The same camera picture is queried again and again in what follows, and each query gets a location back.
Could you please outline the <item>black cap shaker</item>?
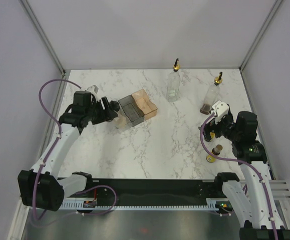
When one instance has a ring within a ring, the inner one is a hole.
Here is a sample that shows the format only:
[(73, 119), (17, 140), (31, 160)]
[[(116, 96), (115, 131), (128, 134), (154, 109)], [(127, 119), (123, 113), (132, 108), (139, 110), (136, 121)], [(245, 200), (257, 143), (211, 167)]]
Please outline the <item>black cap shaker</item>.
[(127, 119), (126, 117), (121, 114), (120, 112), (117, 112), (117, 117), (114, 118), (111, 123), (118, 129), (124, 128), (125, 125), (127, 124)]
[(111, 109), (115, 112), (118, 112), (120, 110), (120, 105), (118, 101), (112, 100), (109, 103)]

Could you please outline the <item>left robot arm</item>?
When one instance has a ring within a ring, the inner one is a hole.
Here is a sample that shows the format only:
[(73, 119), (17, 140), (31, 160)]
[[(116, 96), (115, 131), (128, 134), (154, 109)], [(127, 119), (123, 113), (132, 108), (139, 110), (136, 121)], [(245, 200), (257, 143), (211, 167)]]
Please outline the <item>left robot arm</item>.
[(108, 101), (106, 97), (97, 98), (94, 92), (75, 92), (73, 103), (59, 118), (59, 132), (40, 160), (30, 170), (22, 170), (18, 175), (22, 203), (55, 212), (64, 199), (72, 195), (90, 197), (94, 191), (94, 185), (88, 182), (90, 174), (74, 172), (69, 177), (59, 178), (60, 168), (70, 148), (88, 124), (111, 122), (118, 117), (119, 110), (117, 101)]

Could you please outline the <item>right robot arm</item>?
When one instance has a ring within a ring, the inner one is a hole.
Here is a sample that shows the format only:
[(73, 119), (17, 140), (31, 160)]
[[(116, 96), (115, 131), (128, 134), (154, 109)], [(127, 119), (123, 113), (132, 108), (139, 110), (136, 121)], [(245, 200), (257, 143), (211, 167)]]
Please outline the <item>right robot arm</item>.
[(213, 191), (219, 197), (226, 196), (239, 220), (239, 238), (242, 240), (290, 240), (290, 229), (284, 227), (277, 212), (269, 184), (270, 173), (264, 146), (256, 140), (257, 116), (241, 111), (233, 119), (229, 110), (211, 115), (200, 127), (200, 141), (210, 137), (224, 137), (231, 141), (235, 156), (245, 178), (248, 193), (238, 190), (239, 179), (233, 173), (219, 173)]

